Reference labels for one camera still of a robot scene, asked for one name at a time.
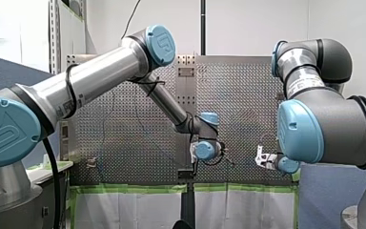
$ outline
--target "gray joint housing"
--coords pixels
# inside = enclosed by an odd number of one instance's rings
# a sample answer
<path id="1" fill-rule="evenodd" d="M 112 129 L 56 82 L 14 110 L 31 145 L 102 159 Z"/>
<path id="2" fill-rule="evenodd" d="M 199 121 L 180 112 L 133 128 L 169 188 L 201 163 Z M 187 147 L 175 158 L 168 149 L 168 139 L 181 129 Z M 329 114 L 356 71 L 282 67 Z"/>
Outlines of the gray joint housing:
<path id="1" fill-rule="evenodd" d="M 288 97 L 301 101 L 317 119 L 324 139 L 319 162 L 364 165 L 364 113 L 355 101 L 344 99 L 323 83 L 339 84 L 350 79 L 352 60 L 347 50 L 327 39 L 286 43 L 278 51 L 277 67 Z"/>

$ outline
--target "black rod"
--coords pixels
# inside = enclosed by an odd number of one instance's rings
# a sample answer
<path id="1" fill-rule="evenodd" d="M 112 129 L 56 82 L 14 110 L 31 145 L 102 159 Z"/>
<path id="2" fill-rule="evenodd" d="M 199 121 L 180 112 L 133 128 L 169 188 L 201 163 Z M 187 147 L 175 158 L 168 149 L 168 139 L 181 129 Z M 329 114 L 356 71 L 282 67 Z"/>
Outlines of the black rod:
<path id="1" fill-rule="evenodd" d="M 206 55 L 206 0 L 201 0 L 201 55 Z"/>
<path id="2" fill-rule="evenodd" d="M 182 193 L 180 217 L 195 229 L 195 197 L 194 197 L 194 183 L 189 181 L 187 183 L 187 192 Z"/>

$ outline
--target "black stand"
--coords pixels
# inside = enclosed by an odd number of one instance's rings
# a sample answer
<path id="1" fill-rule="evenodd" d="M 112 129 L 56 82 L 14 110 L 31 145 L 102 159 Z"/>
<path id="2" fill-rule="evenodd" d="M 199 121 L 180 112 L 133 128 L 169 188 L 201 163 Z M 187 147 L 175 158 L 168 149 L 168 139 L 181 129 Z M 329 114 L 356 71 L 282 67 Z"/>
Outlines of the black stand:
<path id="1" fill-rule="evenodd" d="M 195 229 L 195 197 L 194 197 L 194 174 L 193 169 L 178 170 L 178 178 L 185 179 L 187 192 L 182 193 L 180 218 Z"/>

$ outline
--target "white wall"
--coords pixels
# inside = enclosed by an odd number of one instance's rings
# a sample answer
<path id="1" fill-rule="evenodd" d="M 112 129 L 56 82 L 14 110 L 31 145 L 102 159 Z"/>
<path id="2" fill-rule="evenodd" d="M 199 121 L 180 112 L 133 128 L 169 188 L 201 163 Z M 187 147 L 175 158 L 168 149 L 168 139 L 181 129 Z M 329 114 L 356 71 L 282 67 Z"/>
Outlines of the white wall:
<path id="1" fill-rule="evenodd" d="M 271 55 L 279 40 L 307 38 L 308 0 L 209 0 L 207 28 L 207 54 Z"/>
<path id="2" fill-rule="evenodd" d="M 116 48 L 135 1 L 87 0 L 88 53 Z M 178 53 L 200 53 L 200 1 L 142 1 L 128 33 L 165 25 Z M 207 54 L 270 55 L 280 39 L 307 38 L 308 0 L 207 1 Z"/>
<path id="3" fill-rule="evenodd" d="M 0 58 L 48 72 L 49 2 L 13 2 L 0 0 Z"/>
<path id="4" fill-rule="evenodd" d="M 366 1 L 310 0 L 308 38 L 332 38 L 353 58 L 353 75 L 343 94 L 366 95 Z"/>

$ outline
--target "pegboard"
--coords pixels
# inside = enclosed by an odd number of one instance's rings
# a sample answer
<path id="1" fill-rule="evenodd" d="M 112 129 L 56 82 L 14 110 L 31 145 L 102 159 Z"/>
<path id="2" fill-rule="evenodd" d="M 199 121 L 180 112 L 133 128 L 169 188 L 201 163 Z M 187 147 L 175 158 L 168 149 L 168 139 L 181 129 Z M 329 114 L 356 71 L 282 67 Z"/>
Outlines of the pegboard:
<path id="1" fill-rule="evenodd" d="M 217 112 L 219 140 L 228 158 L 210 167 L 199 164 L 197 182 L 286 184 L 290 176 L 256 166 L 261 137 L 263 153 L 275 147 L 276 111 L 282 84 L 271 75 L 270 57 L 198 56 L 197 112 Z"/>
<path id="2" fill-rule="evenodd" d="M 180 65 L 175 61 L 154 72 L 173 95 L 182 87 L 177 80 Z M 197 56 L 194 69 L 196 80 L 188 82 L 196 84 L 196 90 L 188 95 L 195 98 L 198 114 L 220 115 L 219 138 L 236 164 L 200 163 L 196 182 L 291 184 L 291 177 L 258 168 L 254 162 L 262 135 L 269 134 L 264 149 L 275 149 L 275 98 L 281 83 L 270 75 L 270 57 Z M 182 154 L 180 139 L 185 138 L 174 132 L 172 123 L 137 85 L 123 83 L 72 118 L 71 183 L 176 184 L 177 169 L 185 163 L 184 156 L 176 153 Z M 88 159 L 93 158 L 96 163 L 88 168 Z"/>

